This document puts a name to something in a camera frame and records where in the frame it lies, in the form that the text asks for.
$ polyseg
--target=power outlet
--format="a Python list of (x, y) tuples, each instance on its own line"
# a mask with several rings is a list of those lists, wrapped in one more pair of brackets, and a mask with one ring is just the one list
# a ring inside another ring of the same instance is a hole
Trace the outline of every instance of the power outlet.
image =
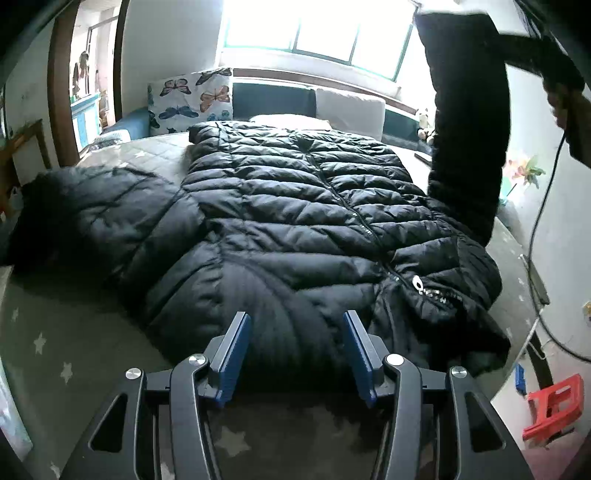
[(588, 325), (591, 325), (591, 301), (583, 305), (583, 317)]

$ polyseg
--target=window frame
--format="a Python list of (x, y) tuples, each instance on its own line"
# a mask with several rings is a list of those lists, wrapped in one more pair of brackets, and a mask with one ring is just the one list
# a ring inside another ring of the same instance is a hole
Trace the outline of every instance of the window frame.
[[(411, 4), (414, 5), (414, 12), (413, 12), (413, 18), (414, 18), (414, 14), (417, 13), (417, 10), (419, 9), (420, 4), (413, 1), (413, 0), (408, 0), (408, 2), (410, 2)], [(299, 48), (297, 48), (297, 42), (298, 42), (298, 39), (300, 36), (300, 30), (301, 30), (301, 19), (298, 20), (298, 26), (297, 26), (297, 30), (295, 32), (295, 36), (293, 37), (293, 45), (291, 48), (261, 47), (261, 46), (255, 46), (255, 45), (228, 45), (228, 34), (230, 32), (231, 24), (232, 24), (232, 20), (231, 20), (231, 18), (228, 18), (228, 21), (226, 24), (226, 31), (224, 34), (223, 48), (256, 48), (258, 50), (275, 50), (275, 51), (284, 51), (287, 53), (294, 53), (296, 55), (305, 55), (307, 57), (314, 57), (316, 59), (333, 61), (335, 63), (340, 63), (341, 65), (348, 65), (349, 67), (363, 70), (364, 72), (371, 73), (372, 75), (377, 75), (377, 76), (382, 77), (384, 79), (388, 79), (392, 82), (396, 82), (396, 80), (398, 79), (398, 75), (400, 74), (400, 70), (402, 68), (402, 63), (404, 61), (404, 56), (406, 55), (406, 52), (408, 49), (408, 43), (410, 42), (410, 37), (411, 37), (411, 34), (413, 33), (413, 28), (414, 28), (414, 21), (411, 21), (410, 24), (408, 25), (408, 30), (407, 30), (406, 36), (404, 37), (404, 42), (402, 44), (402, 49), (400, 50), (400, 54), (398, 56), (398, 63), (396, 64), (396, 70), (394, 72), (394, 75), (392, 77), (388, 77), (386, 75), (382, 75), (380, 73), (373, 72), (372, 70), (368, 70), (363, 67), (358, 67), (357, 65), (353, 64), (353, 55), (355, 54), (355, 48), (357, 46), (357, 39), (359, 38), (359, 30), (361, 29), (361, 24), (357, 25), (357, 32), (355, 34), (355, 39), (353, 40), (353, 45), (351, 46), (351, 52), (349, 53), (349, 60), (337, 59), (335, 57), (330, 57), (328, 55), (322, 55), (320, 53), (316, 53), (313, 51), (300, 50)]]

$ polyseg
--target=window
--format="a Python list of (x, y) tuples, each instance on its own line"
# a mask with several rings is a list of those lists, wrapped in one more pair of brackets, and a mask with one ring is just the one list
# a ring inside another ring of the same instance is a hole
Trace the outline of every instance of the window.
[(410, 0), (228, 0), (225, 47), (270, 48), (396, 81), (413, 31)]

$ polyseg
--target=black puffer jacket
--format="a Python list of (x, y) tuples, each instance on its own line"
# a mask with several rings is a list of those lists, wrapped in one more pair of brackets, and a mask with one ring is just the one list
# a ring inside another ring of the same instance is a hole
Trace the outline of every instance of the black puffer jacket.
[[(450, 18), (454, 32), (463, 21), (491, 33), (487, 17)], [(430, 196), (374, 140), (207, 122), (190, 131), (180, 189), (131, 168), (38, 178), (15, 234), (17, 259), (27, 239), (45, 235), (100, 266), (173, 361), (202, 351), (246, 310), (254, 330), (242, 377), (256, 388), (342, 385), (339, 326), (349, 309), (418, 365), (462, 364), (473, 374), (501, 366), (509, 343), (486, 312), (501, 281), (484, 245), (508, 140), (505, 67), (482, 64), (482, 48), (460, 32), (449, 48), (461, 45), (467, 63), (440, 75), (430, 55), (439, 40), (420, 31), (441, 108)], [(444, 116), (466, 108), (480, 115), (469, 126)], [(489, 121), (487, 147), (470, 150)]]

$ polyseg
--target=teddy bear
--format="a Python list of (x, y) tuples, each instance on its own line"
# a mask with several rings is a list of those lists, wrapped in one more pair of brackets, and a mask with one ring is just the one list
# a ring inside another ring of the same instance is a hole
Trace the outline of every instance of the teddy bear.
[(433, 145), (435, 140), (435, 127), (431, 126), (429, 123), (429, 111), (427, 108), (417, 110), (417, 120), (418, 120), (418, 137), (425, 141), (427, 145)]

